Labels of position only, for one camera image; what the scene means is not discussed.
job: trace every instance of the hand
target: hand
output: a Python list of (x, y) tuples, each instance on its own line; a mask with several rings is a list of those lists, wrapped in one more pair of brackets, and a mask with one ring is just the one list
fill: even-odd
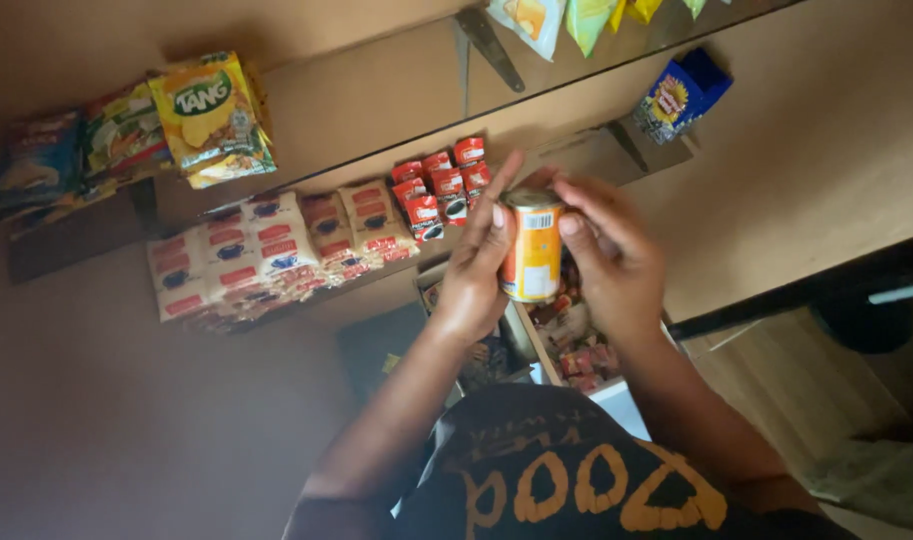
[(663, 254), (646, 237), (631, 202), (598, 178), (556, 176), (553, 189), (579, 210), (560, 217), (560, 235), (579, 267), (596, 327), (618, 352), (664, 339)]
[[(516, 220), (499, 202), (523, 164), (522, 151), (514, 151), (483, 191), (467, 219), (463, 237), (450, 257), (443, 290), (429, 327), (445, 338), (470, 345), (491, 333), (509, 299), (499, 287), (497, 271), (516, 241)], [(555, 169), (544, 168), (524, 182), (545, 184)]]

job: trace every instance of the can lid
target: can lid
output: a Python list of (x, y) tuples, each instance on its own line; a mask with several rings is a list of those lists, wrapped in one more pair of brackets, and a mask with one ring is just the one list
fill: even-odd
[(514, 209), (545, 209), (547, 207), (555, 207), (563, 203), (555, 191), (551, 191), (549, 189), (535, 190), (531, 187), (518, 187), (514, 190), (512, 189), (510, 191), (506, 191), (499, 196), (499, 201)]

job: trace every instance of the person's left hand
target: person's left hand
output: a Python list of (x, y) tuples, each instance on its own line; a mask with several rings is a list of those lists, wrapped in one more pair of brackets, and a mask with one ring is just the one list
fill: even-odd
[[(470, 345), (497, 327), (509, 299), (499, 287), (497, 271), (516, 241), (516, 220), (498, 201), (520, 172), (524, 154), (516, 150), (476, 200), (463, 237), (450, 256), (443, 290), (429, 327), (445, 338)], [(544, 168), (523, 182), (546, 183), (555, 169)]]

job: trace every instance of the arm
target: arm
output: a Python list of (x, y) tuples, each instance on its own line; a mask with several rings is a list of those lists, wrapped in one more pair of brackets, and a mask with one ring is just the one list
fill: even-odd
[[(436, 311), (359, 417), (319, 460), (285, 538), (300, 536), (296, 531), (303, 528), (294, 522), (301, 519), (300, 506), (306, 501), (351, 501), (388, 515), (399, 498), (399, 493), (388, 491), (400, 466), (426, 443), (467, 348), (491, 332), (506, 309), (508, 300), (499, 291), (497, 270), (516, 230), (497, 201), (522, 160), (521, 152), (513, 153), (470, 212), (450, 257)], [(548, 178), (552, 171), (536, 174)], [(379, 504), (390, 500), (389, 506)]]
[(594, 323), (616, 348), (653, 441), (713, 474), (751, 510), (821, 513), (776, 451), (703, 381), (660, 330), (664, 264), (660, 250), (618, 189), (599, 180), (554, 189), (581, 214), (560, 220), (583, 276)]

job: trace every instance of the person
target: person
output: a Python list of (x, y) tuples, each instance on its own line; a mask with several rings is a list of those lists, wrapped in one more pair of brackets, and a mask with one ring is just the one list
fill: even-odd
[[(572, 208), (560, 233), (653, 442), (555, 386), (488, 386), (439, 416), (465, 351), (507, 306), (497, 272), (516, 231), (498, 196), (522, 164), (512, 153), (478, 200), (436, 311), (319, 460), (283, 538), (855, 538), (666, 339), (663, 256), (598, 179), (544, 168), (525, 182), (550, 182)], [(432, 457), (394, 517), (434, 425)]]

